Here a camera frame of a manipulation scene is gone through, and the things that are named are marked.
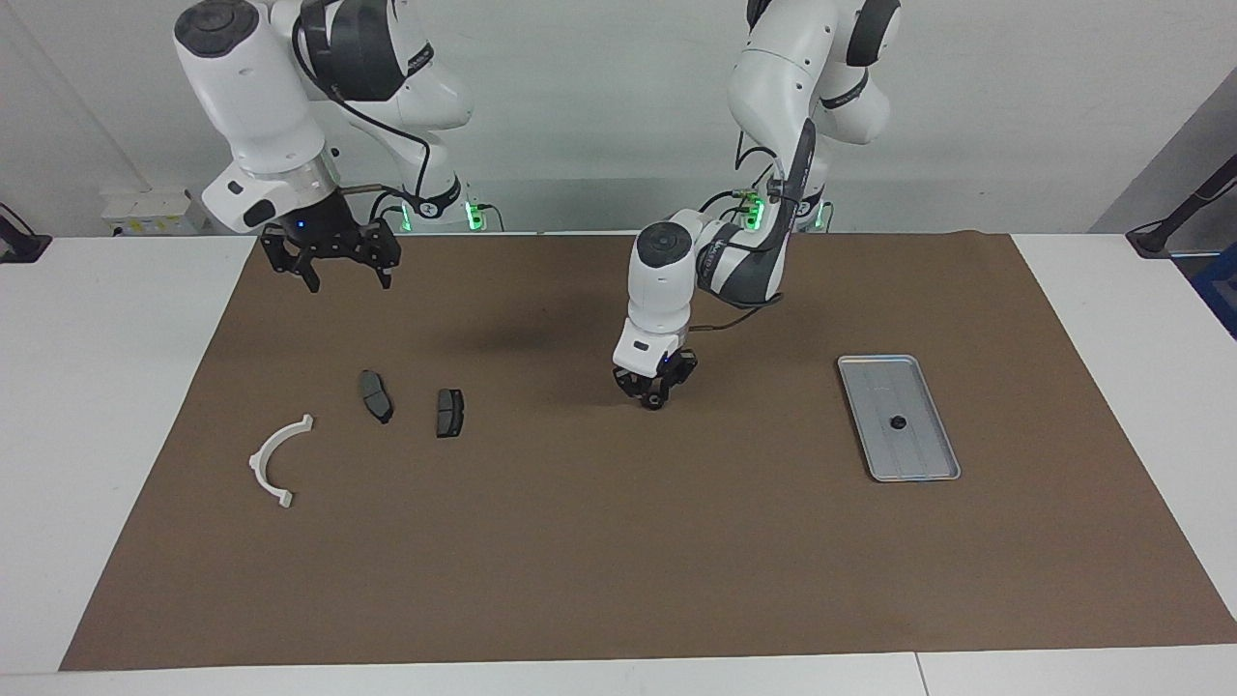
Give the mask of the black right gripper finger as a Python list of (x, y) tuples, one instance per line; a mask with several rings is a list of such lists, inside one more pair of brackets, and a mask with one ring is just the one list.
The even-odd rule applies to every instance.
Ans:
[(357, 261), (374, 269), (380, 286), (388, 289), (393, 269), (401, 260), (402, 248), (395, 232), (385, 220), (374, 220), (357, 229)]
[(320, 277), (318, 277), (313, 268), (318, 247), (313, 244), (310, 246), (296, 246), (293, 244), (297, 252), (292, 253), (287, 246), (288, 242), (289, 239), (287, 235), (273, 232), (272, 227), (263, 227), (262, 232), (259, 234), (259, 244), (267, 255), (267, 260), (273, 266), (275, 272), (278, 274), (296, 274), (296, 277), (299, 277), (304, 282), (306, 289), (310, 294), (318, 294), (320, 291)]

